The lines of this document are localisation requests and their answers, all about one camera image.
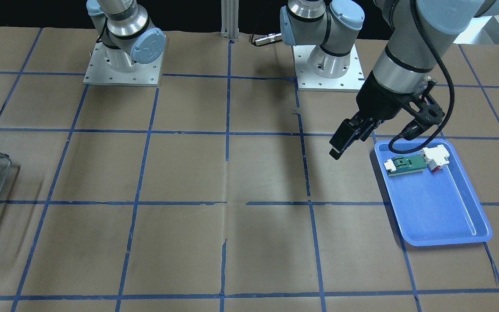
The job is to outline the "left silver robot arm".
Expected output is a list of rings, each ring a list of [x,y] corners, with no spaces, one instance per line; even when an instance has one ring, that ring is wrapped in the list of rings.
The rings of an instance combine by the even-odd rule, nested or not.
[[[455,106],[455,87],[442,56],[480,16],[499,15],[499,0],[376,0],[392,35],[356,96],[358,112],[344,119],[330,140],[339,159],[355,141],[365,141],[384,121],[404,109],[413,120],[389,142],[396,154],[426,147],[446,126]],[[343,74],[365,19],[352,0],[289,0],[280,10],[288,46],[312,45],[311,66],[320,76]],[[341,62],[333,74],[326,72]]]

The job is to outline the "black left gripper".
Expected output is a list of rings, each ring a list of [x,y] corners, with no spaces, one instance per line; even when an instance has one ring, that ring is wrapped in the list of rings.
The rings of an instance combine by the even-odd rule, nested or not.
[[[398,114],[405,96],[381,85],[375,75],[368,75],[356,96],[358,113],[341,122],[329,141],[329,155],[339,160],[356,140],[366,141],[376,128],[376,122],[393,119]]]

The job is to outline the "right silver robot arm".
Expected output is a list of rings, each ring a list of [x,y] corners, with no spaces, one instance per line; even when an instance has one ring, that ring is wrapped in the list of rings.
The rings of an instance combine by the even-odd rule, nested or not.
[[[148,65],[164,52],[166,36],[136,0],[87,0],[86,9],[108,67],[131,72]]]

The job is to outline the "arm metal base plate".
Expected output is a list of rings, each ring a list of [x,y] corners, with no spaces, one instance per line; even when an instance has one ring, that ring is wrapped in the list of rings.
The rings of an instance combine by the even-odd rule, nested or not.
[[[366,78],[354,45],[348,55],[327,55],[318,45],[292,47],[300,91],[357,92]]]
[[[164,53],[149,64],[133,61],[120,49],[95,44],[83,83],[98,86],[158,87]]]

